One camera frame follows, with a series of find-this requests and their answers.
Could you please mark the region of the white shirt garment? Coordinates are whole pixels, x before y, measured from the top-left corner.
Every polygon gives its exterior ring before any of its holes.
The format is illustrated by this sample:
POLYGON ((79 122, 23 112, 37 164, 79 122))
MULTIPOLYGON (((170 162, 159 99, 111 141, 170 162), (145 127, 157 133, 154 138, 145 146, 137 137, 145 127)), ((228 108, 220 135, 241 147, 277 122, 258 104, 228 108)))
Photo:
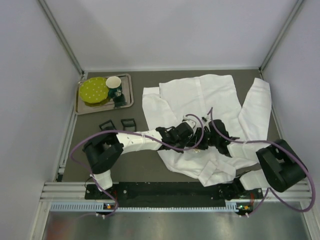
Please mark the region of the white shirt garment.
POLYGON ((144 88, 142 94, 142 109, 150 130, 177 126, 186 114, 204 117, 212 112, 229 135, 239 139, 239 143, 228 146, 230 156, 220 154, 215 147, 183 153, 159 151, 170 171, 197 179, 205 187, 232 181, 237 170, 258 163, 256 151, 265 147, 271 108, 270 85, 259 78, 254 79, 244 103, 239 102, 231 75, 175 79, 144 88))

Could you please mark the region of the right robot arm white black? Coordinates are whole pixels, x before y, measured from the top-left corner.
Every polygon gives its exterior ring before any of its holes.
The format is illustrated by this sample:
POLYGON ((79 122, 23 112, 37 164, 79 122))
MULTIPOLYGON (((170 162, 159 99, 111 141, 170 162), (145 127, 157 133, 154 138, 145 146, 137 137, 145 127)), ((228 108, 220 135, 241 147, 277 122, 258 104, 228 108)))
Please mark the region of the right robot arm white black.
POLYGON ((245 142, 238 137, 230 136, 220 119, 211 120, 208 126, 210 145, 220 154, 259 163, 262 173, 240 177, 244 189, 254 188, 249 186, 246 180, 255 177, 261 178, 261 182, 267 182, 273 190, 283 193, 307 177, 308 169, 285 140, 245 142))

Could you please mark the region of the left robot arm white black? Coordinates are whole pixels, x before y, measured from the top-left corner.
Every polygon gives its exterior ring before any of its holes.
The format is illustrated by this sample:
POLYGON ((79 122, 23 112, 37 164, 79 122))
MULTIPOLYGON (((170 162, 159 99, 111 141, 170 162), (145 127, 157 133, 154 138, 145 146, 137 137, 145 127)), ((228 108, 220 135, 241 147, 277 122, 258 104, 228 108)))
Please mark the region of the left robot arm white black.
POLYGON ((143 132, 107 129, 88 140, 82 151, 87 157, 90 175, 102 192, 113 186, 111 168, 121 155, 144 150, 183 153, 199 147, 207 132, 207 127, 196 127, 192 120, 143 132))

